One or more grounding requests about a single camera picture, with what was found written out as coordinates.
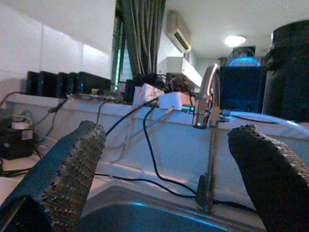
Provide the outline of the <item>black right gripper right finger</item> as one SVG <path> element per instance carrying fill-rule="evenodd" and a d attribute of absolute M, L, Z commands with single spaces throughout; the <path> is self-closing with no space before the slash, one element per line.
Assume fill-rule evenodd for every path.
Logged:
<path fill-rule="evenodd" d="M 309 165 L 254 125 L 233 128 L 228 145 L 267 232 L 309 232 Z"/>

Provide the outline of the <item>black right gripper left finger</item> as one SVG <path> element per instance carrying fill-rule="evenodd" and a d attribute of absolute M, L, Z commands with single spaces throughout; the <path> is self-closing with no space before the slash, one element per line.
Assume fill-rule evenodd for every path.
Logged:
<path fill-rule="evenodd" d="M 59 139 L 0 205 L 0 232 L 76 232 L 105 142 L 89 120 Z"/>

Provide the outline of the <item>black device with white labels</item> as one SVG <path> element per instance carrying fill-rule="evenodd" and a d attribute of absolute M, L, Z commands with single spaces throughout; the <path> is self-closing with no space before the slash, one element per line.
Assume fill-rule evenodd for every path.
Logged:
<path fill-rule="evenodd" d="M 31 156 L 35 139 L 30 118 L 21 115 L 0 116 L 0 158 L 14 160 Z"/>

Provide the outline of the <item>black rectangular box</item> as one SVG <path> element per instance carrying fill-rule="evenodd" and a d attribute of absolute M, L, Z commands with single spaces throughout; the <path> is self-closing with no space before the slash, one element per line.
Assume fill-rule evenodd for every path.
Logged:
<path fill-rule="evenodd" d="M 38 78 L 38 96 L 56 97 L 57 74 L 41 71 Z"/>
<path fill-rule="evenodd" d="M 75 94 L 78 92 L 78 73 L 69 73 L 68 75 L 68 86 L 67 86 L 67 93 L 68 94 Z"/>
<path fill-rule="evenodd" d="M 64 72 L 59 72 L 56 79 L 56 97 L 66 98 L 69 75 Z"/>
<path fill-rule="evenodd" d="M 76 93 L 91 94 L 96 89 L 98 94 L 110 90 L 111 80 L 88 72 L 79 72 L 77 75 Z"/>
<path fill-rule="evenodd" d="M 133 103 L 134 99 L 134 93 L 135 93 L 135 86 L 136 81 L 135 80 L 126 80 L 126 86 L 124 91 L 124 101 L 126 101 L 128 104 Z"/>
<path fill-rule="evenodd" d="M 38 72 L 33 72 L 33 71 L 27 72 L 26 94 L 33 95 L 33 96 L 37 95 L 38 81 L 39 81 Z"/>

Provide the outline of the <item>steel sink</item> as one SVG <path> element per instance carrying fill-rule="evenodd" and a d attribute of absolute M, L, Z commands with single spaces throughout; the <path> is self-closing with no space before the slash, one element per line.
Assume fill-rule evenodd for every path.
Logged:
<path fill-rule="evenodd" d="M 266 232 L 121 186 L 87 200 L 76 232 Z"/>

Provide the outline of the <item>chrome faucet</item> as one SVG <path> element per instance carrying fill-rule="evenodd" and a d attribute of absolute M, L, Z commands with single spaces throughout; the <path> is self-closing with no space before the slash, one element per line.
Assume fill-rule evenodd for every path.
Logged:
<path fill-rule="evenodd" d="M 210 128 L 206 172 L 199 178 L 195 197 L 198 208 L 207 213 L 210 213 L 213 208 L 215 139 L 221 111 L 220 92 L 220 71 L 218 65 L 213 64 L 206 69 L 202 78 L 200 91 L 195 99 L 192 120 L 192 126 L 196 129 Z"/>

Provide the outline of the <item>black box with blue light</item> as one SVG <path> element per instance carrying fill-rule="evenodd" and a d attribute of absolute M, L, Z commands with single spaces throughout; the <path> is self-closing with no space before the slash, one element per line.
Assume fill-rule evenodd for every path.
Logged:
<path fill-rule="evenodd" d="M 237 46 L 220 61 L 220 107 L 232 111 L 261 113 L 266 73 L 255 57 L 255 46 Z"/>

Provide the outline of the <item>large black appliance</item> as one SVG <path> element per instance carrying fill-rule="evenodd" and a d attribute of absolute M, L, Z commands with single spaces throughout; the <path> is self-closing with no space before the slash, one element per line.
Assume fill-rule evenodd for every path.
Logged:
<path fill-rule="evenodd" d="M 309 19 L 275 29 L 262 66 L 263 114 L 309 122 Z"/>

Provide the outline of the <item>white plastic block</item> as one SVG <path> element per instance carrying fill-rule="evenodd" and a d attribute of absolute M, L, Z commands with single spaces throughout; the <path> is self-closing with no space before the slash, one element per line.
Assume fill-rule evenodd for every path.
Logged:
<path fill-rule="evenodd" d="M 159 108 L 169 109 L 174 107 L 175 110 L 181 111 L 183 106 L 188 111 L 191 106 L 194 106 L 194 97 L 182 92 L 170 92 L 159 96 Z"/>

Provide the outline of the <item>round ceiling lamp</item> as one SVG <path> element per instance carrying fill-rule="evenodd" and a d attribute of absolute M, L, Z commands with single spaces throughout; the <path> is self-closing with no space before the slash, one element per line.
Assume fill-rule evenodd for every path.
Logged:
<path fill-rule="evenodd" d="M 230 35 L 224 39 L 225 45 L 229 47 L 236 47 L 246 42 L 246 38 L 244 36 L 239 35 Z"/>

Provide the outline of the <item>grey curtain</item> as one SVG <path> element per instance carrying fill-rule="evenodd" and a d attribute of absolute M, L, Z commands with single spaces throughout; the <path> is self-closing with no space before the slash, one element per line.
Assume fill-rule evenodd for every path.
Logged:
<path fill-rule="evenodd" d="M 157 72 L 166 0 L 119 0 L 132 75 Z"/>

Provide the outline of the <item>white air conditioner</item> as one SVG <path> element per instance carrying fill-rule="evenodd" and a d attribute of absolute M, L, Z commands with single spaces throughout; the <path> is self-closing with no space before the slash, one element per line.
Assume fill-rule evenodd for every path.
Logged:
<path fill-rule="evenodd" d="M 191 34 L 183 19 L 176 11 L 169 11 L 167 14 L 166 34 L 182 53 L 191 51 Z"/>

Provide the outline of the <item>white wall cabinet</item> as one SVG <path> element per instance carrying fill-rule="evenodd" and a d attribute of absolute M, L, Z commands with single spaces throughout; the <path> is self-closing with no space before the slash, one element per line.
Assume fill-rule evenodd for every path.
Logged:
<path fill-rule="evenodd" d="M 159 74 L 170 73 L 179 80 L 182 80 L 183 77 L 187 77 L 190 87 L 201 87 L 201 75 L 185 58 L 167 57 L 158 64 L 157 72 Z"/>

